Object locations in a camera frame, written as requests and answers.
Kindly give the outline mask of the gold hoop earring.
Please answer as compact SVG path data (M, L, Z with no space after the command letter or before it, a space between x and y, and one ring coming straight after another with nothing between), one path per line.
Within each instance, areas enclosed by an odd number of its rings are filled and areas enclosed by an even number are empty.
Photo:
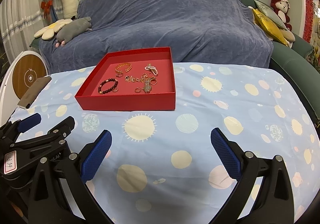
M141 91L142 91L142 89L139 88L139 87L137 87L137 88L135 89L135 93L140 93Z

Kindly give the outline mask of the gold watch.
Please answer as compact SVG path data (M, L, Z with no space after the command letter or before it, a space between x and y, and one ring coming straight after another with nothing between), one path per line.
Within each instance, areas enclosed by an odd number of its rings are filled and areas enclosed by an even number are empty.
M151 81L153 78L146 78L144 80L144 87L142 88L144 93L150 93L152 91Z

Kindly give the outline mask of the brown phone case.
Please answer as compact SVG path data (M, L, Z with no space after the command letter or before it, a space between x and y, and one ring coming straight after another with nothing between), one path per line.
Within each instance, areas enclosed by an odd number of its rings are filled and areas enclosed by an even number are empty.
M29 109L32 103L36 100L40 92L48 85L48 83L52 80L50 76L45 76L42 78L38 78L31 87L25 92L23 97L21 97L17 106L22 109Z

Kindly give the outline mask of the light blue planet tablecloth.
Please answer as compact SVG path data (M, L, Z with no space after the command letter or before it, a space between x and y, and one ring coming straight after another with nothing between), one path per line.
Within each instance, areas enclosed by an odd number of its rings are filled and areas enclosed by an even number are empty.
M289 173L299 218L319 191L319 139L291 85L270 69L206 63L174 64L173 111L84 111L75 99L92 69L52 75L31 108L42 121L21 134L46 134L72 116L67 137L79 152L102 130L112 146L87 186L115 223L208 223L235 187L210 142L218 127L260 158L280 155Z

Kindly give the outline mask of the red cardboard box tray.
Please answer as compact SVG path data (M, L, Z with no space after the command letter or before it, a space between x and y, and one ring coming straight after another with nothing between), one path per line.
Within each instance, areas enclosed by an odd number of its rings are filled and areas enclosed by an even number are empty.
M135 93L151 81L152 91ZM125 50L106 54L75 95L89 111L172 111L176 107L170 47Z

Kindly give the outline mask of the cream flower cushion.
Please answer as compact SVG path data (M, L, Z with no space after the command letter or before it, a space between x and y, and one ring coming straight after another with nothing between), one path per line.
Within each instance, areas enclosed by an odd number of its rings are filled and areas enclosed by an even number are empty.
M40 29L34 34L34 38L42 38L43 40L50 40L58 33L65 25L71 23L71 19L60 19L44 28Z

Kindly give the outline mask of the grey plush toy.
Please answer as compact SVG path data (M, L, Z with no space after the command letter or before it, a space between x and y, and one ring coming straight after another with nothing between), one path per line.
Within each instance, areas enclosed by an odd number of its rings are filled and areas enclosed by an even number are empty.
M57 33L55 47L64 46L74 37L91 30L91 27L91 17L73 20Z

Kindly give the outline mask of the white curtain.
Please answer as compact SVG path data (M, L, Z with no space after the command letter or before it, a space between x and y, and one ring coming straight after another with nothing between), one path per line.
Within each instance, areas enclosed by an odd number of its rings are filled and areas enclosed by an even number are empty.
M29 49L34 34L47 23L44 20L43 0L2 0L1 38L8 61Z

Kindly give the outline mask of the dark green sofa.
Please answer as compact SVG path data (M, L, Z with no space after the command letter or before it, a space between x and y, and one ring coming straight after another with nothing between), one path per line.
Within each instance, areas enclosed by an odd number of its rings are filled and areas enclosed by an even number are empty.
M305 59L312 47L299 36L292 48L270 39L273 52L269 65L263 64L280 73L294 88L306 108L315 128L319 129L319 72Z

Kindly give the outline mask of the red bow curtain tie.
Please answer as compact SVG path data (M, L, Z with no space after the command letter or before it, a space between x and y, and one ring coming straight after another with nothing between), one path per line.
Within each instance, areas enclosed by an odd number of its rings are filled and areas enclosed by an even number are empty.
M43 10L43 17L46 19L50 14L50 8L53 5L53 1L41 2L40 8Z

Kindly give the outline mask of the gold yellow pillow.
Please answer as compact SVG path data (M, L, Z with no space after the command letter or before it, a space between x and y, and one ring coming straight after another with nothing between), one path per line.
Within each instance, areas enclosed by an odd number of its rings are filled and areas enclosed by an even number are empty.
M257 24L269 38L272 38L285 46L289 46L289 42L285 39L280 29L270 18L257 9L252 9L252 12L255 24Z

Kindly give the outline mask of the blue-grey sofa blanket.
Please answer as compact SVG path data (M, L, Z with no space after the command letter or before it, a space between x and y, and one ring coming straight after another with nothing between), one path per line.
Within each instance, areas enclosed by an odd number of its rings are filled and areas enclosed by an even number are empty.
M168 46L174 62L267 68L273 44L241 0L81 0L92 28L56 47L39 41L51 73L95 66L108 53Z

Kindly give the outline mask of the grey-green pillow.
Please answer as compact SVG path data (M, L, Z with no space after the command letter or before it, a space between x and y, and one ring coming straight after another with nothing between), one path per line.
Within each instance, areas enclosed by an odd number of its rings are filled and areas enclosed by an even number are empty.
M274 12L274 10L267 6L266 4L254 0L256 6L258 7L259 11L262 12L265 16L267 16L269 19L271 19L278 27L282 29L287 29L283 21L280 19L280 17Z

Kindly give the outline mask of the red monkey plush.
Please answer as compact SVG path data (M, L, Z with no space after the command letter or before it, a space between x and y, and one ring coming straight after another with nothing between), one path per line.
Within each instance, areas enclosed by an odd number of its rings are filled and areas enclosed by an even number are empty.
M284 25L288 30L292 30L292 26L290 24L290 18L287 15L290 4L288 0L271 0L271 7L274 12L279 16Z

